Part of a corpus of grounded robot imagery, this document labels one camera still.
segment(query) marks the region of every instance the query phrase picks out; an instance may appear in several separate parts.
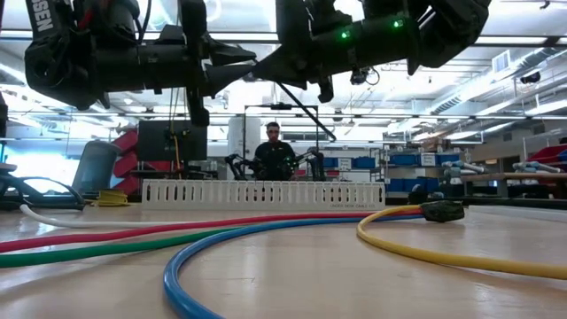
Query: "black shirt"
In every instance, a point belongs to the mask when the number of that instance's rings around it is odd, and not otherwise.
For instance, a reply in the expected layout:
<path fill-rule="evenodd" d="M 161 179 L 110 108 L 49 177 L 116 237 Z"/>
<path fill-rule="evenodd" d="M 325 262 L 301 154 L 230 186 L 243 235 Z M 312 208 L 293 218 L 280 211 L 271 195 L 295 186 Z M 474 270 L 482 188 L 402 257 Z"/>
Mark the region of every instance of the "black shirt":
<path fill-rule="evenodd" d="M 264 181 L 289 181 L 291 176 L 282 172 L 279 167 L 286 157 L 295 157 L 295 152 L 286 142 L 265 142 L 260 144 L 254 154 L 256 160 L 265 168 L 264 175 L 258 175 L 256 179 Z"/>

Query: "green led light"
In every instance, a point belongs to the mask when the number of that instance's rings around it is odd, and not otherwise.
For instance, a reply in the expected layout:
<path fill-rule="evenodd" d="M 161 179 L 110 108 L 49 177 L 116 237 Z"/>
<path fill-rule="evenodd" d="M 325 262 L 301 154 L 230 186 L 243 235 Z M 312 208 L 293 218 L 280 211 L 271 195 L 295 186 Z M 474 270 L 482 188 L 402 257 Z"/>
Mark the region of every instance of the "green led light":
<path fill-rule="evenodd" d="M 399 19 L 393 22 L 393 27 L 403 27 L 403 26 L 404 26 L 404 20 Z"/>

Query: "white cable tray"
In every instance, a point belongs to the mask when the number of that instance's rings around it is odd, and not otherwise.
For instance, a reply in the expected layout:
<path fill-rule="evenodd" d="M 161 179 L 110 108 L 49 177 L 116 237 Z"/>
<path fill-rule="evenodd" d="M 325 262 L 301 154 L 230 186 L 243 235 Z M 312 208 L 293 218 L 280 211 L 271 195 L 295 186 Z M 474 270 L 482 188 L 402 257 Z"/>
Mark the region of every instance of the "white cable tray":
<path fill-rule="evenodd" d="M 376 211 L 383 183 L 144 180 L 146 210 Z"/>

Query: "black connector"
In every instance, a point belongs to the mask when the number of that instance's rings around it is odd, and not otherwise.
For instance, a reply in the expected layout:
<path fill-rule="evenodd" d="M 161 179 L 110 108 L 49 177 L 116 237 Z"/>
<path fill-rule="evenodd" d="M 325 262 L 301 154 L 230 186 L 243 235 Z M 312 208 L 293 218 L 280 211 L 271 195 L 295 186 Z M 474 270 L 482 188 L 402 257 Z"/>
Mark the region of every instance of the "black connector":
<path fill-rule="evenodd" d="M 461 203 L 441 200 L 421 204 L 423 216 L 429 222 L 452 222 L 464 218 L 464 207 Z"/>

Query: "man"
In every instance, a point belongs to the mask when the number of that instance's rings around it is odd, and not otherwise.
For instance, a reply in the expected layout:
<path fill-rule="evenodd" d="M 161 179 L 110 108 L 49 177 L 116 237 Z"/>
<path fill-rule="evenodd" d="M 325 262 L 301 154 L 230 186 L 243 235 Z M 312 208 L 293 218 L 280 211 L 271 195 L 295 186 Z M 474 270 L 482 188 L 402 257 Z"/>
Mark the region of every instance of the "man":
<path fill-rule="evenodd" d="M 268 141 L 260 144 L 254 154 L 254 161 L 261 165 L 256 170 L 256 179 L 261 181 L 289 181 L 291 176 L 282 170 L 286 158 L 295 158 L 295 152 L 289 144 L 279 140 L 280 126 L 276 122 L 266 125 Z"/>

